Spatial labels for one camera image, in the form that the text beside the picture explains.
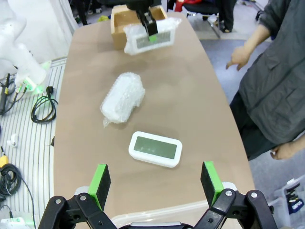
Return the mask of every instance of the hand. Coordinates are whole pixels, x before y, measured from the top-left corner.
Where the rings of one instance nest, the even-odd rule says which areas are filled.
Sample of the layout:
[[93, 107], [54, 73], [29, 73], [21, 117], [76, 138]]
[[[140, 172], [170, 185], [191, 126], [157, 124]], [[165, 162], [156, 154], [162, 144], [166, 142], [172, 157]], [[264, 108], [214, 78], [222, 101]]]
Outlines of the hand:
[[225, 68], [228, 69], [231, 65], [237, 64], [237, 70], [239, 71], [248, 63], [250, 55], [251, 52], [244, 46], [237, 47], [232, 53], [231, 60], [227, 63]]
[[288, 142], [274, 148], [272, 151], [275, 152], [275, 154], [271, 153], [271, 157], [276, 160], [291, 158], [295, 154], [292, 144], [293, 142]]

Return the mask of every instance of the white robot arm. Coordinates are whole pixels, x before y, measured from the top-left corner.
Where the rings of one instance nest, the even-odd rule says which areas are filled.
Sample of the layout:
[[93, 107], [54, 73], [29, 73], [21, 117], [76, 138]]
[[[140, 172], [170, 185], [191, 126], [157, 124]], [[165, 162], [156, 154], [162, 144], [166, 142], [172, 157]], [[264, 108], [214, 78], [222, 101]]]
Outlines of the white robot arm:
[[15, 42], [25, 26], [26, 20], [16, 16], [8, 0], [0, 0], [0, 59], [17, 67], [16, 88], [26, 84], [28, 91], [34, 91], [44, 82], [47, 73], [24, 44]]

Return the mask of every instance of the plastic wrapped device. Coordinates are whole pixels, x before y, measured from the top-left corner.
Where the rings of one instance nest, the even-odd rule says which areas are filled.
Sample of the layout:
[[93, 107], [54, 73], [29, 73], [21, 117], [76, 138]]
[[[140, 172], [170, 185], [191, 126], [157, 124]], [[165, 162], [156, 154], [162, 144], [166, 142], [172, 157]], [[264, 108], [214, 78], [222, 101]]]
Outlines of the plastic wrapped device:
[[126, 33], [127, 43], [124, 52], [135, 55], [173, 45], [175, 31], [181, 21], [180, 18], [167, 18], [157, 21], [158, 33], [151, 37], [148, 37], [144, 26], [141, 24], [125, 26], [124, 31]]
[[109, 123], [127, 122], [133, 108], [140, 106], [145, 95], [141, 78], [134, 73], [123, 73], [114, 82], [100, 110], [105, 116], [104, 127]]

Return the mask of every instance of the red cloth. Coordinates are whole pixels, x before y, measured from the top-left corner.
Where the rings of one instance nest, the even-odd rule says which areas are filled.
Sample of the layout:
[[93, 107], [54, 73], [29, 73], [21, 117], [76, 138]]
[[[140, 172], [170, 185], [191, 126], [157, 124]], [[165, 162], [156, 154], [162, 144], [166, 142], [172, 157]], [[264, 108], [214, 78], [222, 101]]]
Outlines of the red cloth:
[[196, 3], [200, 3], [202, 2], [202, 0], [184, 0], [183, 2], [181, 1], [176, 1], [176, 8], [175, 11], [176, 12], [181, 12], [182, 11], [182, 6], [185, 3], [189, 3], [189, 4], [196, 4]]

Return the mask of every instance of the green lcd screen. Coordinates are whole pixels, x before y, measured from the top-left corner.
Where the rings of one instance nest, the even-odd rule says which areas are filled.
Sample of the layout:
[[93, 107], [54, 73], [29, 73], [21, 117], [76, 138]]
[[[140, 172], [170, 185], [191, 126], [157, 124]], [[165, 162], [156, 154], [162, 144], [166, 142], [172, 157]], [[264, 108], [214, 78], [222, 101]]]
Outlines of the green lcd screen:
[[175, 158], [177, 145], [152, 140], [145, 137], [137, 137], [137, 141], [134, 145], [134, 150], [147, 154], [161, 156], [169, 159]]

